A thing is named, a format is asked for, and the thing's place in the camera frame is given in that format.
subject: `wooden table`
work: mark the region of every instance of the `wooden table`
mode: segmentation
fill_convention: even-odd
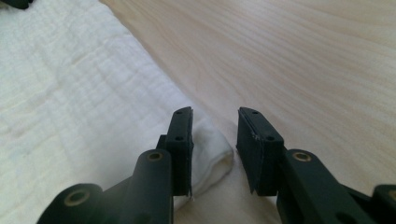
[[[232,146],[237,109],[252,107],[341,183],[369,195],[396,184],[395,2],[102,2]],[[274,201],[249,194],[235,154],[175,223],[279,223]]]

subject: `textured fabric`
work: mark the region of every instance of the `textured fabric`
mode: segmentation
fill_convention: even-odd
[[[193,191],[231,168],[208,116],[96,0],[0,8],[0,73],[0,223],[36,222],[77,183],[129,177],[184,106],[194,109]]]

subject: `black plastic part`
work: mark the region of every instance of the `black plastic part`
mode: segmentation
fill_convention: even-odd
[[[247,173],[250,191],[275,196],[280,187],[278,164],[286,151],[283,138],[258,111],[239,108],[236,148]]]
[[[32,3],[33,0],[1,0],[1,2],[18,9],[26,9],[29,7],[29,3]]]
[[[97,185],[72,186],[56,196],[37,223],[89,223],[101,196],[102,189]]]
[[[163,149],[140,155],[119,223],[173,223],[172,158]]]
[[[374,223],[314,154],[288,150],[281,167],[305,224]]]
[[[286,183],[277,194],[276,207],[283,224],[304,223],[303,213]]]
[[[375,187],[370,203],[379,223],[396,223],[396,185]]]
[[[168,133],[162,135],[157,148],[166,149],[172,156],[174,175],[174,196],[192,195],[191,190],[191,157],[192,142],[192,109],[181,108],[173,114]]]
[[[130,178],[105,192],[93,184],[65,189],[37,223],[173,223],[171,160],[166,150],[149,150],[140,155]]]

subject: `table surface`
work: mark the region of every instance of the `table surface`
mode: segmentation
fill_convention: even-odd
[[[237,109],[371,195],[396,184],[396,2],[102,0],[232,146]],[[241,162],[175,223],[280,223]]]

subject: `light wood surface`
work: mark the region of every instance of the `light wood surface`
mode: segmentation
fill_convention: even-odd
[[[396,2],[102,0],[232,146],[237,109],[371,195],[396,184]],[[231,173],[175,223],[279,223],[275,199]]]

